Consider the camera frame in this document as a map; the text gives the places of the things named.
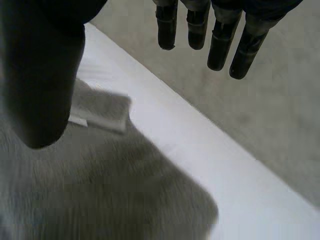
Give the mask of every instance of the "gloved hand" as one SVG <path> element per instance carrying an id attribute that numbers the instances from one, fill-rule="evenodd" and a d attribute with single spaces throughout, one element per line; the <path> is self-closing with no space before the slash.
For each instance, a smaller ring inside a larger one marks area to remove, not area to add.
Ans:
<path id="1" fill-rule="evenodd" d="M 3 108 L 30 148 L 56 142 L 69 119 L 84 23 L 107 0 L 0 0 Z"/>
<path id="2" fill-rule="evenodd" d="M 158 43 L 164 50 L 175 47 L 179 0 L 153 0 L 156 4 Z M 191 48 L 202 49 L 205 43 L 210 5 L 215 14 L 207 66 L 220 71 L 226 62 L 242 11 L 246 24 L 232 61 L 229 74 L 235 79 L 246 76 L 270 28 L 302 0 L 181 0 L 188 9 L 188 41 Z"/>

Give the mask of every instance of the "gray carpet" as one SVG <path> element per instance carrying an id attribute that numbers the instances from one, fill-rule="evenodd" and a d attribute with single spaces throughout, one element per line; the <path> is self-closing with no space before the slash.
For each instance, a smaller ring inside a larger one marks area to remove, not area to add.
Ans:
<path id="1" fill-rule="evenodd" d="M 314 205 L 320 206 L 320 3 L 305 0 L 270 30 L 247 77 L 229 77 L 244 27 L 238 26 L 225 67 L 207 68 L 211 31 L 202 50 L 188 46 L 180 4 L 176 47 L 157 42 L 152 0 L 109 0 L 92 21 L 102 32 L 228 133 Z"/>

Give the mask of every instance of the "white tag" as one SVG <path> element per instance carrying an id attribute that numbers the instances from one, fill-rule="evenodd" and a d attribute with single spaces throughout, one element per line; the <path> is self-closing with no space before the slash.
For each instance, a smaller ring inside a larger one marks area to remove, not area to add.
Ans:
<path id="1" fill-rule="evenodd" d="M 81 126 L 86 127 L 86 128 L 88 127 L 87 120 L 85 120 L 85 119 L 83 119 L 81 117 L 78 117 L 78 116 L 70 115 L 69 116 L 69 122 L 81 125 Z"/>

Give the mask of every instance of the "white surface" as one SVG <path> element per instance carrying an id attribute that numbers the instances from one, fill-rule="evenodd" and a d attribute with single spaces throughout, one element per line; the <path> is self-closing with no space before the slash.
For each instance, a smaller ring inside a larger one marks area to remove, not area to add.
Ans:
<path id="1" fill-rule="evenodd" d="M 210 239 L 316 240 L 320 213 L 94 26 L 78 77 L 129 95 L 131 119 L 219 209 Z"/>

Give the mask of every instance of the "gray fabric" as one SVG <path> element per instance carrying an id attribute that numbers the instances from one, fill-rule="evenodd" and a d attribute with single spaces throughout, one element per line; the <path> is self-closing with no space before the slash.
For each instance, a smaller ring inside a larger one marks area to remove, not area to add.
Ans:
<path id="1" fill-rule="evenodd" d="M 1 239 L 201 240 L 216 221 L 210 195 L 129 119 L 124 134 L 69 124 L 32 150 L 1 112 Z"/>
<path id="2" fill-rule="evenodd" d="M 130 103 L 128 97 L 91 89 L 85 82 L 77 79 L 71 115 L 85 119 L 89 125 L 124 133 Z"/>

